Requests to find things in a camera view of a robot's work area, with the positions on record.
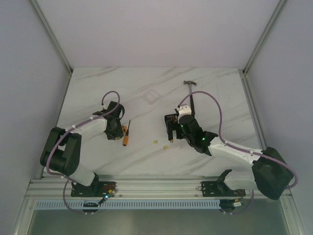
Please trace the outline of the black fuse box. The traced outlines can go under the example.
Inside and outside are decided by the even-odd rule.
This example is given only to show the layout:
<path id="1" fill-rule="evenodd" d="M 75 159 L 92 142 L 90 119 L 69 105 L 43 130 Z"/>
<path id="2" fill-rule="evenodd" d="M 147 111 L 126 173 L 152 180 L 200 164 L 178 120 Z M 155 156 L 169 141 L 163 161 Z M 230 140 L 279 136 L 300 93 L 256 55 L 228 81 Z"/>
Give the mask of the black fuse box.
<path id="1" fill-rule="evenodd" d="M 165 120 L 165 125 L 166 125 L 166 131 L 168 134 L 179 129 L 177 114 L 165 115 L 164 120 Z"/>

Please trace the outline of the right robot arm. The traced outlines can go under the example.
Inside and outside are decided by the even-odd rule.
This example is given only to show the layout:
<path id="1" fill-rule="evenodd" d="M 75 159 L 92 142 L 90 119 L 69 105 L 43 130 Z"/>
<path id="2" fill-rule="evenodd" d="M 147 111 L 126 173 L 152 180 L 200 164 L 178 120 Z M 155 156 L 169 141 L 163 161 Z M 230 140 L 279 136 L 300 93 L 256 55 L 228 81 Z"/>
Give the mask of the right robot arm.
<path id="1" fill-rule="evenodd" d="M 221 141 L 218 134 L 202 130 L 192 115 L 165 115 L 164 121 L 170 141 L 175 132 L 177 139 L 185 139 L 197 152 L 240 165 L 239 169 L 224 170 L 215 181 L 202 182 L 203 196 L 234 197 L 245 190 L 258 190 L 265 197 L 278 200 L 295 179 L 294 173 L 274 148 L 253 150 Z"/>

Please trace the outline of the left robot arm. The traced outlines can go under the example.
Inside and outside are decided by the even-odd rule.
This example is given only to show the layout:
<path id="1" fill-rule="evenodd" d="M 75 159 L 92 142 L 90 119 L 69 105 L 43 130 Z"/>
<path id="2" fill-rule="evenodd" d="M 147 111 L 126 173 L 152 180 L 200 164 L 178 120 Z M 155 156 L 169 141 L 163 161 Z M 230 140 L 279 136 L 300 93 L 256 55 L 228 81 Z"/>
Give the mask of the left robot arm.
<path id="1" fill-rule="evenodd" d="M 92 116 L 69 129 L 54 127 L 45 143 L 40 164 L 50 172 L 56 172 L 78 185 L 89 197 L 100 191 L 99 176 L 80 163 L 81 147 L 84 142 L 97 135 L 106 135 L 106 140 L 118 140 L 124 136 L 121 118 L 125 108 L 111 101 L 108 108 L 97 111 Z"/>

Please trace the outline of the clear fuse box cover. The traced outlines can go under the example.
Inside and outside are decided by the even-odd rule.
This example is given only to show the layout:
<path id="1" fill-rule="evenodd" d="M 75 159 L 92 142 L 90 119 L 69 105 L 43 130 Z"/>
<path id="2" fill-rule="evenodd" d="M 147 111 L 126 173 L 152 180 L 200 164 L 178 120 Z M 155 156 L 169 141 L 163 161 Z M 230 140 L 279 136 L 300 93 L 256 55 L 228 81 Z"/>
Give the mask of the clear fuse box cover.
<path id="1" fill-rule="evenodd" d="M 161 98 L 161 95 L 157 91 L 151 89 L 151 90 L 148 90 L 146 93 L 144 93 L 141 98 L 147 104 L 152 105 Z"/>

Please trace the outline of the orange terminal block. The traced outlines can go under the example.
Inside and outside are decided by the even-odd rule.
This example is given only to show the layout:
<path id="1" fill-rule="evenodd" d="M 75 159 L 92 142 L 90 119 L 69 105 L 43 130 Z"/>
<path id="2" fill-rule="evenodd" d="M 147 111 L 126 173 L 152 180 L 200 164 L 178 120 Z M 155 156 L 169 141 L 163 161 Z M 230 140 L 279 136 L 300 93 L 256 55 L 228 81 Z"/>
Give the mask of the orange terminal block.
<path id="1" fill-rule="evenodd" d="M 128 127 L 126 125 L 122 125 L 122 132 L 125 134 L 128 130 Z"/>

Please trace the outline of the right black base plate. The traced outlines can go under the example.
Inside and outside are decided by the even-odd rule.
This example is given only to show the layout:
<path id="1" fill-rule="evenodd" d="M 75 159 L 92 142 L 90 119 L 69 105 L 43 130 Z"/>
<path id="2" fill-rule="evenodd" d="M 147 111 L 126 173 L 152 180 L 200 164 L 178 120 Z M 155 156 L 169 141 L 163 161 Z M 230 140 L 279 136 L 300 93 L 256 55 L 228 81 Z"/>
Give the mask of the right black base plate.
<path id="1" fill-rule="evenodd" d="M 225 183 L 217 181 L 202 181 L 200 186 L 203 197 L 244 197 L 245 190 L 231 190 Z"/>

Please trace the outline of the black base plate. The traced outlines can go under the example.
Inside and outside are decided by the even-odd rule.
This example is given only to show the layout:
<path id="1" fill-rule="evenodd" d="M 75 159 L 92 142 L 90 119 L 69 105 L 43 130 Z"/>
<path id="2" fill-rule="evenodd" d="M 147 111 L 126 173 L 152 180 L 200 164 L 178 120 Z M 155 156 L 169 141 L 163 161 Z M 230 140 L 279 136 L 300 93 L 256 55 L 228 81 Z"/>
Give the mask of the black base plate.
<path id="1" fill-rule="evenodd" d="M 93 183 L 87 187 L 79 183 L 72 183 L 71 197 L 103 197 L 109 193 L 109 190 L 114 190 L 116 182 L 100 181 Z"/>
<path id="2" fill-rule="evenodd" d="M 245 190 L 231 190 L 225 183 L 217 181 L 202 181 L 200 186 L 203 197 L 244 197 Z"/>

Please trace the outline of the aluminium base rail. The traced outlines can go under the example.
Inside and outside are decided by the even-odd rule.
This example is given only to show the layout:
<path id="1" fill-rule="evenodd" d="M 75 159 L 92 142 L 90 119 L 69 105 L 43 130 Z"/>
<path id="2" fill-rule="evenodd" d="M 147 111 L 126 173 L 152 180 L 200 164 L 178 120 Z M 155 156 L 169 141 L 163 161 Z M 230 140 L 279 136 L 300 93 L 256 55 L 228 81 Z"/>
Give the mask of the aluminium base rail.
<path id="1" fill-rule="evenodd" d="M 200 199 L 202 181 L 216 181 L 204 176 L 107 176 L 100 181 L 116 182 L 114 199 Z M 66 179 L 44 176 L 31 180 L 25 193 L 31 199 L 61 199 Z"/>

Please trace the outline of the right aluminium frame post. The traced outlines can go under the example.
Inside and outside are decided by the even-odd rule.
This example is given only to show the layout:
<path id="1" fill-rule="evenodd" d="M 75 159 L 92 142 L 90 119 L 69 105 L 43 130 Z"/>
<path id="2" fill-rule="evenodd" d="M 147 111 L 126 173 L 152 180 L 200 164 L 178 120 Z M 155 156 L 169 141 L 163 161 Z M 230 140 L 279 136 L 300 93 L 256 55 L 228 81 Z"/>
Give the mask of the right aluminium frame post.
<path id="1" fill-rule="evenodd" d="M 277 24 L 278 19 L 280 18 L 285 6 L 287 5 L 288 0 L 279 0 L 278 4 L 276 5 L 271 17 L 269 18 L 264 30 L 259 37 L 257 44 L 255 45 L 244 69 L 243 74 L 246 76 L 249 71 L 251 70 L 255 60 L 257 59 L 259 53 L 261 52 L 262 48 L 264 47 L 267 39 L 269 38 L 271 32 L 274 30 L 275 25 Z"/>

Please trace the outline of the aluminium frame post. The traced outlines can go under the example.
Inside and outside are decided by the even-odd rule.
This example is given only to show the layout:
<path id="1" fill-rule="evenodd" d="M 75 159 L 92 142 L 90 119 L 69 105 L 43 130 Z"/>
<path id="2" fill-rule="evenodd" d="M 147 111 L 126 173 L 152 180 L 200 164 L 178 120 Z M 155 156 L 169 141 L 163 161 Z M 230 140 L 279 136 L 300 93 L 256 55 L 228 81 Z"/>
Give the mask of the aluminium frame post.
<path id="1" fill-rule="evenodd" d="M 58 54 L 60 60 L 63 62 L 68 73 L 72 74 L 73 68 L 71 67 L 63 49 L 61 48 L 55 34 L 53 33 L 53 30 L 50 27 L 48 20 L 46 19 L 40 5 L 38 4 L 38 2 L 36 0 L 30 0 L 30 3 L 31 3 L 31 6 L 33 7 L 33 9 L 35 10 L 36 15 L 38 16 L 42 26 L 44 27 L 45 32 L 48 35 L 48 38 L 49 38 L 52 46 L 54 47 L 56 53 Z"/>
<path id="2" fill-rule="evenodd" d="M 244 69 L 243 74 L 246 76 L 249 71 L 251 70 L 255 60 L 257 59 L 259 53 L 261 52 L 262 48 L 264 47 L 267 39 L 269 38 L 271 32 L 274 30 L 275 25 L 277 24 L 278 19 L 280 18 L 285 6 L 287 5 L 288 0 L 279 0 L 278 4 L 276 5 L 271 17 L 269 18 L 264 30 L 259 37 L 257 44 L 255 45 Z"/>

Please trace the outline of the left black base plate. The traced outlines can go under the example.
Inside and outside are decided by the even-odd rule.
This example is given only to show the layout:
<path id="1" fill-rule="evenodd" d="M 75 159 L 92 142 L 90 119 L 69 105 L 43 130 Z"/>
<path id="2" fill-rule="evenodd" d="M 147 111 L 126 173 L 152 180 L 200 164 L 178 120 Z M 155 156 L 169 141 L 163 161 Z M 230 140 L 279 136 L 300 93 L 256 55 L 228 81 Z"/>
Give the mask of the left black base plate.
<path id="1" fill-rule="evenodd" d="M 116 182 L 100 181 L 93 183 L 87 187 L 79 183 L 72 183 L 71 197 L 103 197 L 109 193 L 109 190 L 114 190 Z"/>

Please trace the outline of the left aluminium frame post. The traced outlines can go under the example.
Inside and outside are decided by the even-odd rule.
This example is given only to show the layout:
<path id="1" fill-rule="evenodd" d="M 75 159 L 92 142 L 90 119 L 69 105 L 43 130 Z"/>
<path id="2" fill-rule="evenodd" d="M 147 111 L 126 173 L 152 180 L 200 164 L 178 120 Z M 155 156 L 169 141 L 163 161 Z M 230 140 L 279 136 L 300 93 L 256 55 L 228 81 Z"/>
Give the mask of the left aluminium frame post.
<path id="1" fill-rule="evenodd" d="M 45 32 L 48 35 L 48 38 L 49 38 L 52 46 L 54 47 L 56 53 L 58 54 L 60 60 L 63 62 L 68 73 L 72 74 L 73 68 L 71 67 L 63 49 L 61 48 L 55 34 L 53 33 L 53 30 L 50 27 L 48 20 L 46 19 L 40 5 L 38 4 L 38 2 L 36 0 L 30 0 L 30 3 L 31 3 L 31 6 L 33 7 L 33 9 L 35 10 L 36 15 L 38 16 L 42 26 L 44 27 Z"/>

